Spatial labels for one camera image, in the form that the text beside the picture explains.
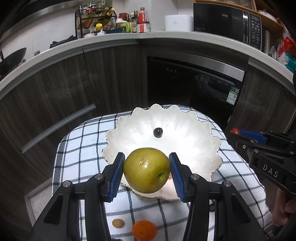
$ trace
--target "black bead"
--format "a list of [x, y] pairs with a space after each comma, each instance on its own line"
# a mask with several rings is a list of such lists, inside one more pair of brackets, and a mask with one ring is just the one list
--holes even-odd
[[153, 131], [153, 135], [157, 138], [160, 138], [162, 134], [163, 134], [163, 130], [160, 127], [155, 128]]

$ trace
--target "yellow cap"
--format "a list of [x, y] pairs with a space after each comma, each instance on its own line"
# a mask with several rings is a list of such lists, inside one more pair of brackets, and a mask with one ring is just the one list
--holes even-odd
[[96, 25], [96, 30], [101, 30], [102, 27], [103, 27], [103, 25], [102, 25], [101, 23], [98, 23], [98, 24]]

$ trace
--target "plastic bag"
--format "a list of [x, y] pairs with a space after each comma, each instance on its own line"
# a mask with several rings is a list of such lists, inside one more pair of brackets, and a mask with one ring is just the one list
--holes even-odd
[[296, 57], [296, 43], [289, 37], [284, 38], [279, 43], [277, 56], [281, 57], [283, 53], [289, 53]]
[[270, 50], [268, 51], [268, 56], [270, 56], [270, 57], [276, 59], [276, 49], [275, 49], [274, 46], [272, 46], [272, 47], [270, 48]]
[[294, 72], [294, 69], [296, 69], [296, 58], [293, 57], [289, 53], [283, 53], [279, 58], [278, 61], [284, 65], [288, 70], [290, 70], [292, 73]]

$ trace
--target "wok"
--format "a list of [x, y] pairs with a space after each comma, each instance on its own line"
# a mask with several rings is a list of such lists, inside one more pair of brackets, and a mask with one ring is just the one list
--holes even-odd
[[13, 67], [18, 65], [24, 58], [26, 51], [27, 51], [27, 48], [22, 48], [8, 55], [0, 63], [0, 75], [7, 74]]

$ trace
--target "human hand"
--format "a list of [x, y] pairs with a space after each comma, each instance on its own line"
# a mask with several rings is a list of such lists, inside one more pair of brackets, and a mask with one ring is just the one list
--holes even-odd
[[274, 202], [274, 210], [272, 212], [272, 223], [274, 226], [285, 225], [288, 221], [287, 213], [296, 212], [296, 197], [289, 200], [288, 196], [281, 189], [278, 189], [276, 200]]

